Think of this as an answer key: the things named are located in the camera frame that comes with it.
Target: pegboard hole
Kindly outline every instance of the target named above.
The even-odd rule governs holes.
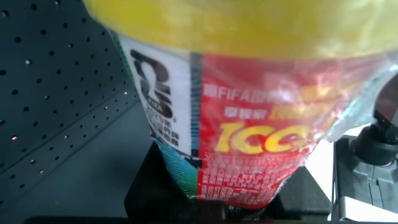
[[[2,15],[3,17],[9,17],[9,16],[10,16],[10,13],[9,13],[7,10],[3,10],[3,11],[1,11],[1,15]]]

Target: perforated metal panel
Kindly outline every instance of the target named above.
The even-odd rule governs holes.
[[[1,214],[138,98],[81,1],[0,1],[0,11]]]

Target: black base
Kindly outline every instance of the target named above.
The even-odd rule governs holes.
[[[364,162],[354,152],[354,149],[361,150],[358,149],[361,144],[355,144],[359,139],[343,136],[335,143],[337,198],[347,196],[398,213],[397,160],[387,166]]]
[[[326,220],[331,203],[305,167],[299,168],[267,208],[248,210],[220,201],[190,200],[169,176],[155,143],[124,199],[135,222],[197,222],[255,219]]]

